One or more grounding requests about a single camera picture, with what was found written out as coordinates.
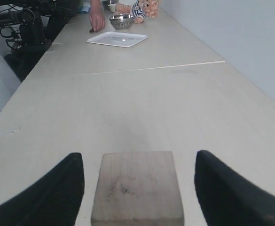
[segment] person's hand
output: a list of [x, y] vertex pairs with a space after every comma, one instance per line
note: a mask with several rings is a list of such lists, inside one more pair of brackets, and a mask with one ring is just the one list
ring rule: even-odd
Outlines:
[[98, 32], [105, 28], [105, 17], [101, 6], [92, 6], [89, 12], [89, 19], [91, 26], [95, 32]]

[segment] stainless steel bowl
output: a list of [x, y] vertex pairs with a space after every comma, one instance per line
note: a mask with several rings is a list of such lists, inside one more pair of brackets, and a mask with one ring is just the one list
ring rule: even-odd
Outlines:
[[103, 8], [105, 10], [109, 10], [109, 6], [110, 4], [118, 4], [118, 0], [105, 0], [105, 1], [102, 1], [102, 5], [103, 5]]
[[130, 14], [120, 14], [114, 15], [109, 18], [111, 25], [116, 30], [126, 30], [129, 29], [133, 24], [133, 15]]

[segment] small cup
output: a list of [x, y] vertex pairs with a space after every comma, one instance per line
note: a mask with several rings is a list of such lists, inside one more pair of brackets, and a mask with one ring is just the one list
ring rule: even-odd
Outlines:
[[110, 5], [108, 5], [108, 7], [109, 7], [109, 9], [112, 13], [115, 13], [116, 10], [117, 10], [117, 5], [116, 4], [110, 4]]

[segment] plastic tray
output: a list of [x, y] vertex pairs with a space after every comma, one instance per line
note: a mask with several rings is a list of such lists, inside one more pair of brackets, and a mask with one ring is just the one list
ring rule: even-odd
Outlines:
[[147, 38], [147, 35], [144, 34], [106, 32], [88, 39], [87, 42], [108, 46], [132, 47]]

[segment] stuffed toy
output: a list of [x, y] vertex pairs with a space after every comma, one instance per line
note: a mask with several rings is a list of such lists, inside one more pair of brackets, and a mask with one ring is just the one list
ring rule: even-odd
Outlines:
[[145, 17], [156, 18], [158, 16], [158, 7], [162, 0], [137, 0], [132, 6], [117, 4], [115, 14], [131, 14], [134, 17], [134, 23], [140, 24]]

